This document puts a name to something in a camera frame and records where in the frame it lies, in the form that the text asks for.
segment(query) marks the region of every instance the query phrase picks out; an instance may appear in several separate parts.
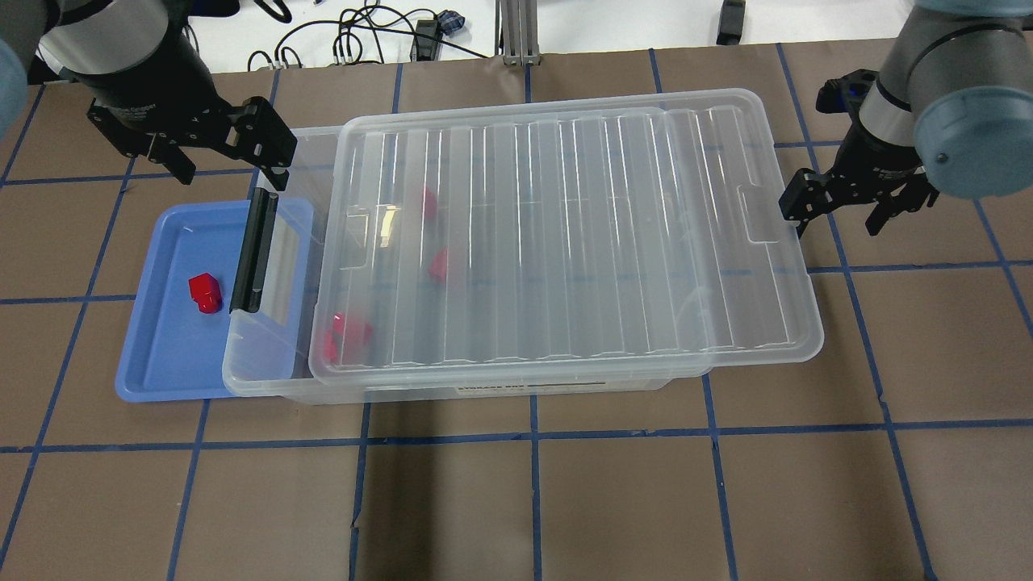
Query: transparent lid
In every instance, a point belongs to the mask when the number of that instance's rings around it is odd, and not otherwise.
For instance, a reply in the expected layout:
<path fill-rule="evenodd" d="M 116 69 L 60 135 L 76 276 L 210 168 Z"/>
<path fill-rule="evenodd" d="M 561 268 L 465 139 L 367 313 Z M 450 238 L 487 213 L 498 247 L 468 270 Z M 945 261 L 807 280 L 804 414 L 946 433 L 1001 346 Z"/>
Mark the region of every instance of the transparent lid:
<path fill-rule="evenodd" d="M 823 336 L 782 189 L 739 89 L 355 119 L 309 367 L 411 389 L 809 359 Z"/>

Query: white floor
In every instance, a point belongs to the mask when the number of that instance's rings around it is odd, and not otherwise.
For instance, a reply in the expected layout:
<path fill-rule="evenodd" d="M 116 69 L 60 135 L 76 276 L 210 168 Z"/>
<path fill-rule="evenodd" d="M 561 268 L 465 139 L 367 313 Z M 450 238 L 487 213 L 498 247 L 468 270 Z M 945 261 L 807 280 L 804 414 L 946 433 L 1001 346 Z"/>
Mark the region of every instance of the white floor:
<path fill-rule="evenodd" d="M 212 72 L 245 70 L 255 50 L 273 52 L 283 34 L 312 20 L 337 20 L 344 8 L 362 6 L 363 0 L 286 0 L 293 12 L 291 24 L 269 18 L 251 0 L 228 19 L 192 18 L 200 55 Z M 448 40 L 471 50 L 493 54 L 495 4 L 493 0 L 382 0 L 403 12 L 418 7 L 435 11 L 457 10 L 467 18 L 467 30 Z M 717 37 L 721 0 L 539 0 L 538 30 L 542 53 L 584 53 L 701 47 Z M 896 36 L 914 0 L 748 0 L 743 42 L 792 42 L 844 38 Z M 385 21 L 386 12 L 374 17 Z M 333 63 L 334 25 L 316 25 L 286 42 L 301 55 L 305 66 Z M 369 32 L 361 31 L 366 54 L 375 58 Z M 411 39 L 381 34 L 387 61 L 406 61 Z M 468 55 L 443 48 L 443 59 Z"/>

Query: box handle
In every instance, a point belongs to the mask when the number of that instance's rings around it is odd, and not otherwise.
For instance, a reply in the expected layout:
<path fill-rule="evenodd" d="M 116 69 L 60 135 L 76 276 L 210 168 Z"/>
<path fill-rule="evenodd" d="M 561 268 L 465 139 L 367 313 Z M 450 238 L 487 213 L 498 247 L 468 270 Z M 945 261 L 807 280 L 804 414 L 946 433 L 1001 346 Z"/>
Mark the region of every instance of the box handle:
<path fill-rule="evenodd" d="M 229 310 L 244 309 L 258 312 L 265 268 L 269 266 L 269 247 L 273 241 L 273 224 L 280 196 L 265 188 L 256 187 L 248 209 L 248 223 L 244 227 L 241 261 L 237 264 L 237 280 Z"/>

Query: black handle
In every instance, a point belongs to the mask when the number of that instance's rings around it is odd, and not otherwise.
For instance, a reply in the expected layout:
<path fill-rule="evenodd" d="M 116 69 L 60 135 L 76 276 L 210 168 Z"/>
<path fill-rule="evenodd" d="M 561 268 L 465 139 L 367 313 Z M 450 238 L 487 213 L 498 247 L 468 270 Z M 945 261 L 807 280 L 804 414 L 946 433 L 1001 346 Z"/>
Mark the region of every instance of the black handle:
<path fill-rule="evenodd" d="M 241 261 L 237 264 L 237 280 L 229 310 L 244 309 L 258 312 L 261 290 L 269 266 L 269 247 L 273 242 L 273 224 L 280 196 L 265 188 L 256 187 L 248 209 L 248 223 L 244 227 Z"/>
<path fill-rule="evenodd" d="M 290 24 L 290 21 L 293 20 L 290 16 L 290 9 L 283 3 L 283 0 L 273 0 L 273 4 L 276 4 L 276 7 L 280 9 L 279 12 L 270 7 L 263 0 L 255 0 L 255 4 L 258 4 L 258 7 L 265 10 L 265 13 L 273 17 L 274 20 L 283 24 Z"/>

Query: metal frame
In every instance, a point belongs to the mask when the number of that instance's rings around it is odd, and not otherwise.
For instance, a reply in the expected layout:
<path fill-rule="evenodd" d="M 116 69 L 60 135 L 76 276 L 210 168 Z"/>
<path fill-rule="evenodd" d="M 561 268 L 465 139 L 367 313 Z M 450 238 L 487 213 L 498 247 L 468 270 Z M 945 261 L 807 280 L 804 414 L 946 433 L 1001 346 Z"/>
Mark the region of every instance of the metal frame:
<path fill-rule="evenodd" d="M 502 62 L 538 64 L 538 0 L 496 0 L 495 10 L 502 33 Z"/>

